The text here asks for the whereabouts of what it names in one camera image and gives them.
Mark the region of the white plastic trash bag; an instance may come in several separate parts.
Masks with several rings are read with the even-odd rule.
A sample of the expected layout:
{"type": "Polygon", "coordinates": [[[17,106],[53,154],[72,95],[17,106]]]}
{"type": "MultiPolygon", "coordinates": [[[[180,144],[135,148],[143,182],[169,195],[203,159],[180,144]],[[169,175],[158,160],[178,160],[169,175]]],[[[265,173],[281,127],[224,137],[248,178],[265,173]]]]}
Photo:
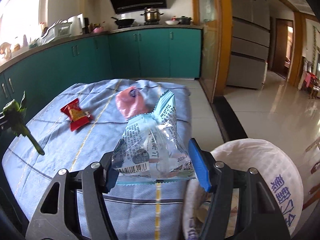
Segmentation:
{"type": "Polygon", "coordinates": [[[290,239],[303,207],[297,167],[262,139],[239,139],[212,152],[189,141],[196,178],[187,186],[185,239],[290,239]]]}

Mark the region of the red snack wrapper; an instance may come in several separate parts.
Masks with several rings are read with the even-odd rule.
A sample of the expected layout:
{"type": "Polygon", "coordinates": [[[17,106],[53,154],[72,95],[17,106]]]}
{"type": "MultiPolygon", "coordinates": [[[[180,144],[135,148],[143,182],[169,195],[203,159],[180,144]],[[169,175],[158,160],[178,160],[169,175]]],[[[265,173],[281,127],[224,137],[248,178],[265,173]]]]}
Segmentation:
{"type": "Polygon", "coordinates": [[[78,98],[63,106],[60,111],[69,117],[72,132],[89,124],[93,120],[92,115],[88,111],[83,111],[80,108],[78,98]]]}

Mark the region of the clear printed plastic bag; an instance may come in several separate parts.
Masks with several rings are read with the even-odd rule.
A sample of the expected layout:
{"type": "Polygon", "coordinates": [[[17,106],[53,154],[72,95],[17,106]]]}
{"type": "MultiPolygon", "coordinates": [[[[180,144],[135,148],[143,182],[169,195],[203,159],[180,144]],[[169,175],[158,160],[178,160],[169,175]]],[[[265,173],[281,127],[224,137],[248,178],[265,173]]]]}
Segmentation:
{"type": "Polygon", "coordinates": [[[175,94],[166,90],[151,113],[129,119],[112,155],[118,185],[169,183],[195,178],[177,132],[175,94]]]}

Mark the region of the teal kitchen cabinets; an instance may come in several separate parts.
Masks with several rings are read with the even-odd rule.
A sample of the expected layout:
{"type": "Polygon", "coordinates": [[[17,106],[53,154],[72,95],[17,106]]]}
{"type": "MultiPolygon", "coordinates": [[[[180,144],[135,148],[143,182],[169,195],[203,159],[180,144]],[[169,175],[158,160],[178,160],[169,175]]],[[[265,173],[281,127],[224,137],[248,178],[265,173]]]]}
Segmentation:
{"type": "Polygon", "coordinates": [[[200,75],[202,31],[142,27],[62,38],[1,61],[1,105],[27,97],[31,119],[76,83],[200,75]]]}

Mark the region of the white dish rack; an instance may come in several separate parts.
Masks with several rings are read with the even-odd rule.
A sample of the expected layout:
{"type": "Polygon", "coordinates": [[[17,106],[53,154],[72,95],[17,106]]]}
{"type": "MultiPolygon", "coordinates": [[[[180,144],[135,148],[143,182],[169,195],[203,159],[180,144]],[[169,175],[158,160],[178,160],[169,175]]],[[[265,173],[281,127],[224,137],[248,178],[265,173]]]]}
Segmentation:
{"type": "Polygon", "coordinates": [[[71,22],[67,21],[60,21],[56,22],[54,25],[48,28],[46,33],[39,39],[38,44],[44,45],[48,44],[49,42],[69,37],[71,35],[71,22]]]}

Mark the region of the white kettle appliance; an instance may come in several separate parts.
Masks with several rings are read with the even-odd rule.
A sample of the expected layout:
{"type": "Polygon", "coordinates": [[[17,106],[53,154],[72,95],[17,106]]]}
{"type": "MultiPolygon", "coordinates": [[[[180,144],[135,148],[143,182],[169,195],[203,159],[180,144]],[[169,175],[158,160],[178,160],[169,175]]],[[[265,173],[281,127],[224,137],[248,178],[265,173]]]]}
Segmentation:
{"type": "Polygon", "coordinates": [[[70,33],[72,36],[79,36],[83,34],[83,30],[82,30],[84,25],[83,14],[70,17],[68,19],[68,22],[71,23],[70,33]]]}

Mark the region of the pink plastic bag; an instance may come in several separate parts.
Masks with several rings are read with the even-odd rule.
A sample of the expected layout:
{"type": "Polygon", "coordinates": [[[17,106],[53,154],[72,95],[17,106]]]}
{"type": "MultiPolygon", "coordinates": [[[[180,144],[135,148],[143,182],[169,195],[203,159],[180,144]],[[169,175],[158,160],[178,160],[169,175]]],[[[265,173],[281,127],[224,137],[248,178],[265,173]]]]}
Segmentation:
{"type": "Polygon", "coordinates": [[[140,89],[136,86],[122,90],[116,95],[116,107],[127,120],[150,112],[150,108],[146,105],[140,89]]]}

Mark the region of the pink small container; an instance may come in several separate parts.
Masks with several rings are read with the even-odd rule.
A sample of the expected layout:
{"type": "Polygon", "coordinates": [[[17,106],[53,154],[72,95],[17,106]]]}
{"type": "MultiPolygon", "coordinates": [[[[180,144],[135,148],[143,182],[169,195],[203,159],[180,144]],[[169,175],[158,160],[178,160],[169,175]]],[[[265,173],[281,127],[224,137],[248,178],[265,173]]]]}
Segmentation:
{"type": "Polygon", "coordinates": [[[103,31],[104,31],[103,27],[96,27],[96,28],[94,28],[93,33],[97,34],[97,33],[103,32],[103,31]]]}

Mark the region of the silver refrigerator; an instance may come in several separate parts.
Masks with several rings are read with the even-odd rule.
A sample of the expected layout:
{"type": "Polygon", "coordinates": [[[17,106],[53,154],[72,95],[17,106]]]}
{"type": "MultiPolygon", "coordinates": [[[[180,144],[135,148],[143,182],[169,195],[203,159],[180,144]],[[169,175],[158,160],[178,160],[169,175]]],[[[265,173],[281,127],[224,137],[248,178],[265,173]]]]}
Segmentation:
{"type": "Polygon", "coordinates": [[[260,90],[270,46],[267,0],[232,0],[233,35],[226,85],[260,90]]]}

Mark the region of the black wok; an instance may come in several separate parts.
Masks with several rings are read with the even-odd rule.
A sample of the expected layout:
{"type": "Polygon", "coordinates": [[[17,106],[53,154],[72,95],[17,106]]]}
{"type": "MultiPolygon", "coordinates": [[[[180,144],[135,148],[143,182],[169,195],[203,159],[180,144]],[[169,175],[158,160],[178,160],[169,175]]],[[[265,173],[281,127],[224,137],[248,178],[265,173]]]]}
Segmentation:
{"type": "Polygon", "coordinates": [[[111,18],[114,19],[114,23],[118,26],[118,29],[131,27],[135,22],[134,18],[125,18],[125,19],[117,19],[115,17],[111,17],[111,18]]]}

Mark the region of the steel cooking pot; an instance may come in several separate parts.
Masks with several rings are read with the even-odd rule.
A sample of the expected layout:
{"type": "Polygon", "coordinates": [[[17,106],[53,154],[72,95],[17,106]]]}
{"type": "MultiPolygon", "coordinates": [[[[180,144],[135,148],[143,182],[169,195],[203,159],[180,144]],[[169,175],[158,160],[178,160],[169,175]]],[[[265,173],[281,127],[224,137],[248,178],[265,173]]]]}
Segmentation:
{"type": "Polygon", "coordinates": [[[145,8],[141,14],[144,17],[145,25],[159,24],[162,15],[163,13],[160,13],[157,8],[145,8]]]}

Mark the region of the white bowl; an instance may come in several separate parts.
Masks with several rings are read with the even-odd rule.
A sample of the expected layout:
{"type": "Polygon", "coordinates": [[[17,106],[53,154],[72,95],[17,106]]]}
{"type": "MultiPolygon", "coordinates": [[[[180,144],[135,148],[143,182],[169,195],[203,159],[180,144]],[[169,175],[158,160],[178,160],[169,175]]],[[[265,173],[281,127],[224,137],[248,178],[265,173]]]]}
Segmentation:
{"type": "Polygon", "coordinates": [[[167,25],[177,25],[177,24],[179,24],[179,21],[177,21],[177,20],[167,20],[167,21],[165,21],[165,23],[167,25]]]}

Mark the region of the dark lidded pot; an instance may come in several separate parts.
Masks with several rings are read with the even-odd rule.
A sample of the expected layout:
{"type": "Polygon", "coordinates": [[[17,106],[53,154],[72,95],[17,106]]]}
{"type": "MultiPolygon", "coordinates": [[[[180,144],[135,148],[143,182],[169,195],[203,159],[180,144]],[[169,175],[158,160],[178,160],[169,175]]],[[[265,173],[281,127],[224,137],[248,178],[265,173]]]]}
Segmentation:
{"type": "Polygon", "coordinates": [[[191,25],[191,21],[193,19],[191,17],[187,17],[187,16],[181,16],[176,18],[176,21],[178,22],[178,24],[182,24],[182,25],[191,25]]]}

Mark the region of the wooden glass door frame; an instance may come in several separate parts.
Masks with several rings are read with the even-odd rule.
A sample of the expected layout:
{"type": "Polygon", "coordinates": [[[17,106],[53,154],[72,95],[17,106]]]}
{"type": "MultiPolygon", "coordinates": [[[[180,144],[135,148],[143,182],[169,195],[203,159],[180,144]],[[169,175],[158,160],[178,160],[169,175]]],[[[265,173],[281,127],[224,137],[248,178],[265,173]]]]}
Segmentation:
{"type": "Polygon", "coordinates": [[[228,77],[232,0],[193,0],[193,23],[202,28],[200,84],[212,104],[223,96],[228,77]]]}

